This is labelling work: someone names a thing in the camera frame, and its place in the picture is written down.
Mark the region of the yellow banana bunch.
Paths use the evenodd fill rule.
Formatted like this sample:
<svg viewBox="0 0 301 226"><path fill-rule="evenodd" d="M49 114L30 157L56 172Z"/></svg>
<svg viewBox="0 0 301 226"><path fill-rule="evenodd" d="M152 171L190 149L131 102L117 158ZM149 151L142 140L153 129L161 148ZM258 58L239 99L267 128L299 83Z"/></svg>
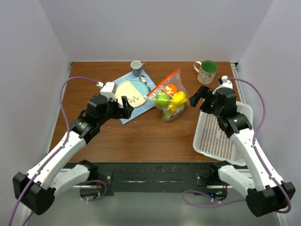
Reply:
<svg viewBox="0 0 301 226"><path fill-rule="evenodd" d="M176 107L178 107L182 104L185 104L187 100L188 99L187 99L187 95L185 94L185 92L183 92L183 91L176 92L176 93L174 93L167 109L170 109L170 108L175 109Z"/></svg>

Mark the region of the toy cabbage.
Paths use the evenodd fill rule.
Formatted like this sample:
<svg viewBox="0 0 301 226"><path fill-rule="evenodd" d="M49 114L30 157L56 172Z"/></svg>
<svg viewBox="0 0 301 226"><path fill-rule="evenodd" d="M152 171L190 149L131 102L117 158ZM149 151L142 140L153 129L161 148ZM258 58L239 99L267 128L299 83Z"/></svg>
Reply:
<svg viewBox="0 0 301 226"><path fill-rule="evenodd" d="M173 120L175 118L177 118L185 109L185 104L182 104L178 107L176 107L175 109L164 109L163 110L163 117L162 119L164 121L170 121Z"/></svg>

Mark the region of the orange fruit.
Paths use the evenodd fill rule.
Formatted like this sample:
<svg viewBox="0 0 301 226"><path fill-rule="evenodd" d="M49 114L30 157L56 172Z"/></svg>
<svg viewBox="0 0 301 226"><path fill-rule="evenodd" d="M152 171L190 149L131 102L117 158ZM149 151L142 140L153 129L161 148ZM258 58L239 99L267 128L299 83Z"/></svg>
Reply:
<svg viewBox="0 0 301 226"><path fill-rule="evenodd" d="M174 94L177 92L177 87L174 84L168 84L166 85L166 91Z"/></svg>

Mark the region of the clear zip top bag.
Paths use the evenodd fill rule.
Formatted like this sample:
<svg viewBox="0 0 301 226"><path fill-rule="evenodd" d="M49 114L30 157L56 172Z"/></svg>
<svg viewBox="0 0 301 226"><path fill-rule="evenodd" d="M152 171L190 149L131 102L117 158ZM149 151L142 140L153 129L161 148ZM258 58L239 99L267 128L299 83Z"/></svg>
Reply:
<svg viewBox="0 0 301 226"><path fill-rule="evenodd" d="M162 111L162 120L177 118L188 104L189 94L182 84L181 69L178 68L162 80L144 99Z"/></svg>

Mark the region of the green apple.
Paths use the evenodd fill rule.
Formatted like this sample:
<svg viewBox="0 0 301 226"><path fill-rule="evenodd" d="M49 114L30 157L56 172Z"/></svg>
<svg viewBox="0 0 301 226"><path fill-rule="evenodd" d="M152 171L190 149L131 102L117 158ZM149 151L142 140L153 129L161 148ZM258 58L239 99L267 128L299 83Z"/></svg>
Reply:
<svg viewBox="0 0 301 226"><path fill-rule="evenodd" d="M157 107L167 107L170 103L170 96L167 93L158 93L155 98Z"/></svg>

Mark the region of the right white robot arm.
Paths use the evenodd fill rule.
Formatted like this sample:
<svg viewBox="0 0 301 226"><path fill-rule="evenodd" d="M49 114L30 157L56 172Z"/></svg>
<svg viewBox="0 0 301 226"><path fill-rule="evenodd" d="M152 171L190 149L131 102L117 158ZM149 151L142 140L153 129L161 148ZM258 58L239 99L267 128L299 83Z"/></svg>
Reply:
<svg viewBox="0 0 301 226"><path fill-rule="evenodd" d="M215 185L226 182L235 188L256 217L272 212L288 213L295 187L293 183L285 182L266 158L249 119L238 111L235 91L225 86L213 90L202 85L189 98L190 105L195 107L200 99L204 100L200 110L217 118L220 129L241 152L252 175L248 178L230 163L222 161L213 167L210 181Z"/></svg>

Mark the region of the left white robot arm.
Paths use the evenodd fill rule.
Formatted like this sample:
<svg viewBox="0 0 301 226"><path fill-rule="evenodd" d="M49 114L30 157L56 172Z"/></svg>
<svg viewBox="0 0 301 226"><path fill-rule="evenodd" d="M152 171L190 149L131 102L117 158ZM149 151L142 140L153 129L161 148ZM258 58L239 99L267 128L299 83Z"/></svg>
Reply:
<svg viewBox="0 0 301 226"><path fill-rule="evenodd" d="M54 179L59 171L80 149L87 145L110 119L129 119L134 110L127 97L121 97L122 105L101 94L93 96L78 118L67 128L62 140L35 167L23 174L18 172L12 179L15 198L36 215L44 214L53 204L59 191L85 182L97 181L97 168L81 161L68 172L68 176Z"/></svg>

